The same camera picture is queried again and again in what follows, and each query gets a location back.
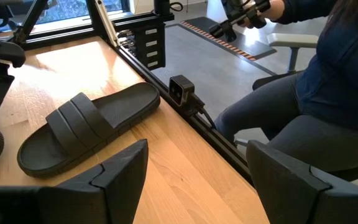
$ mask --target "person's thigh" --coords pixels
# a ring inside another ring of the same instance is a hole
[[[358,131],[309,115],[288,123],[268,145],[326,172],[358,167]]]
[[[224,110],[216,119],[217,130],[228,140],[249,128],[283,128],[299,115],[297,75],[281,78],[253,91]]]

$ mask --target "wooden tabletop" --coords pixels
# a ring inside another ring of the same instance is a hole
[[[57,185],[138,139],[149,142],[147,177],[134,223],[268,223],[256,191],[164,100],[143,122],[68,172],[50,179],[17,165],[24,139],[78,92],[91,100],[143,80],[98,37],[27,52],[0,108],[5,137],[0,185]]]

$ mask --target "window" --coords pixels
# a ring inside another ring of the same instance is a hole
[[[103,0],[106,9],[110,14],[128,11],[129,0]],[[11,4],[9,7],[14,15],[10,26],[0,28],[0,32],[10,32],[14,25],[21,24],[34,0],[24,0],[22,4]],[[64,27],[89,24],[89,12],[86,0],[48,0],[48,5],[41,13],[34,27],[33,32],[41,32],[51,29],[61,29]]]

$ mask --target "small black camera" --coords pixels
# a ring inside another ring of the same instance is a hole
[[[177,75],[169,79],[169,96],[178,106],[185,105],[189,94],[194,93],[194,90],[194,84],[183,75]]]

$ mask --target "person's hand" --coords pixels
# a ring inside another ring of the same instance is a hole
[[[253,6],[255,2],[250,2],[244,6],[244,9],[248,9],[249,7]],[[283,0],[270,0],[270,9],[266,10],[265,12],[259,12],[258,15],[260,17],[270,19],[271,21],[275,21],[283,16],[284,13],[284,2]],[[241,25],[241,27],[247,27],[247,28],[254,28],[254,26],[249,22],[248,18],[244,19],[244,23]]]

